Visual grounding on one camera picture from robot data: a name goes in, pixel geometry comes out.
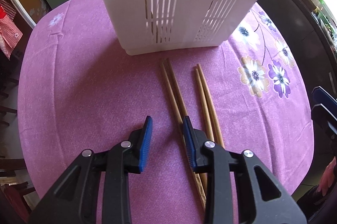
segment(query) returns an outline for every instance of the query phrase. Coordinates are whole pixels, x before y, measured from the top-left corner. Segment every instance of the floral print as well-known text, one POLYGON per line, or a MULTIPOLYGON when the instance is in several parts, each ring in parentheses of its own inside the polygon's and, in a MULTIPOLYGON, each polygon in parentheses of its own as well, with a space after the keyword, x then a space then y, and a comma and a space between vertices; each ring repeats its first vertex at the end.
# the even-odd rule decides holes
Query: floral print
POLYGON ((234 40, 249 45, 251 48, 257 50, 257 46, 260 44, 257 33, 255 33, 251 26, 242 21, 240 25, 234 30, 232 37, 234 40))
POLYGON ((270 20, 268 15, 265 14, 263 11, 259 11, 258 14, 260 14, 259 18, 261 19, 262 23, 264 23, 273 32, 276 32, 276 27, 274 23, 272 22, 272 20, 270 20))
POLYGON ((238 68, 241 74, 241 82, 248 85, 252 96, 262 97, 262 92, 269 91, 269 80, 265 77, 266 69, 261 65, 260 61, 253 60, 251 57, 242 57, 242 67, 238 68))
POLYGON ((290 94, 290 79, 287 75, 287 71, 281 66, 280 62, 273 60, 273 64, 269 64, 268 76, 274 81, 274 90, 282 98, 285 95, 286 98, 290 94))
POLYGON ((58 15, 56 15, 53 20, 51 20, 49 22, 49 26, 54 26, 54 25, 57 25, 59 21, 62 20, 62 16, 63 16, 63 13, 59 13, 58 15))
POLYGON ((278 55, 285 65, 288 65, 290 68, 295 66, 294 57, 285 42, 283 43, 280 40, 276 40, 274 46, 277 48, 278 55))

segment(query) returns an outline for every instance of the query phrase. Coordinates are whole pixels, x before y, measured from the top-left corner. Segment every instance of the pink tablecloth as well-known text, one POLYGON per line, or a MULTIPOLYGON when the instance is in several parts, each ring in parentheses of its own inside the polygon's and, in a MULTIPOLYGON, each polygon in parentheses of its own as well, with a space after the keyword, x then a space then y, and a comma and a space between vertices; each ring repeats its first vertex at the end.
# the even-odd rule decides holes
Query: pink tablecloth
POLYGON ((166 57, 194 127, 204 128, 193 71, 201 63, 226 148, 251 149, 289 193, 296 189, 313 156, 309 102, 287 44, 258 4, 219 47, 128 56, 102 0, 71 0, 37 24, 20 75, 20 139, 40 197, 82 150, 110 149, 151 115, 148 166, 130 176, 134 223, 202 222, 160 73, 166 57))

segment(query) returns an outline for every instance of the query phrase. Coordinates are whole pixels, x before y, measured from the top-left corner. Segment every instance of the beige flower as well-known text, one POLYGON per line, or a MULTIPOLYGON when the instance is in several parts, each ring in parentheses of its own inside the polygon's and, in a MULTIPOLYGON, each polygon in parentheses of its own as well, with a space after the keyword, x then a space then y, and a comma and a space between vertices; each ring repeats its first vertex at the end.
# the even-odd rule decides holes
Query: beige flower
POLYGON ((294 56, 285 42, 282 43, 282 41, 276 40, 274 46, 277 48, 278 55, 285 65, 289 65, 290 68, 295 66, 294 56))
POLYGON ((252 96, 262 97, 262 92, 269 91, 269 79, 265 77, 266 69, 260 61, 253 60, 251 57, 242 57, 242 67, 238 68, 241 74, 241 82, 248 85, 252 96))

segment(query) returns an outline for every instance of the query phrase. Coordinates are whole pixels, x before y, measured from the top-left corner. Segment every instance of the pair of chopsticks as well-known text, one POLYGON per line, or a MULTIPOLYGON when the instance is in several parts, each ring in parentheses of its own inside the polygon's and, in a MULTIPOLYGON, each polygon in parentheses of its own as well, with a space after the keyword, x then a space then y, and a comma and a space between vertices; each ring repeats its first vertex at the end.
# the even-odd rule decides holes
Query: pair of chopsticks
MULTIPOLYGON (((187 109, 186 109, 182 94, 180 92, 178 81, 174 74, 170 60, 166 59, 166 60, 161 61, 160 66, 161 66, 162 74, 164 76, 164 81, 165 81, 166 89, 169 95, 170 103, 173 109, 173 113, 174 113, 176 122, 178 124, 179 133, 185 144, 185 140, 184 140, 183 133, 182 133, 182 124, 183 124, 183 118, 188 115, 187 109)), ((208 89, 207 82, 206 82, 206 79, 205 79, 205 76, 203 74, 200 64, 197 65, 197 68, 195 69, 195 73, 197 76, 197 83, 198 83, 200 98, 201 98, 202 107, 203 107, 203 115, 204 115, 204 119, 206 123, 207 137, 210 140, 214 141, 215 140, 213 136, 213 132, 214 132, 216 136, 216 142, 220 144, 222 147, 225 147, 223 140, 222 140, 219 121, 218 121, 218 118, 215 112, 212 97, 208 89)), ((205 193, 207 192, 207 174, 195 174, 192 169, 191 169, 191 172, 193 174, 194 182, 197 186, 203 208, 205 209, 205 205, 206 205, 206 194, 205 193)))

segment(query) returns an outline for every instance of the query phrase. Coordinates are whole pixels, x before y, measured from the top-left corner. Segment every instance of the purple flower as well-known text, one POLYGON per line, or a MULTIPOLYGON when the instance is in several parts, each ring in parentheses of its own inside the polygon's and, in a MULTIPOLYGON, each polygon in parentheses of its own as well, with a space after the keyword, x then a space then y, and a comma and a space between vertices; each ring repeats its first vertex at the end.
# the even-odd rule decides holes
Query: purple flower
POLYGON ((263 11, 259 11, 258 12, 259 18, 261 19, 262 23, 264 23, 265 25, 267 25, 267 27, 272 30, 273 32, 276 32, 276 27, 274 25, 274 23, 272 22, 272 20, 270 20, 270 18, 268 17, 267 14, 265 14, 263 11))
POLYGON ((288 98, 290 94, 290 79, 288 78, 287 71, 281 67, 280 62, 273 60, 273 65, 269 64, 268 76, 274 81, 274 90, 278 92, 280 98, 283 94, 288 98))

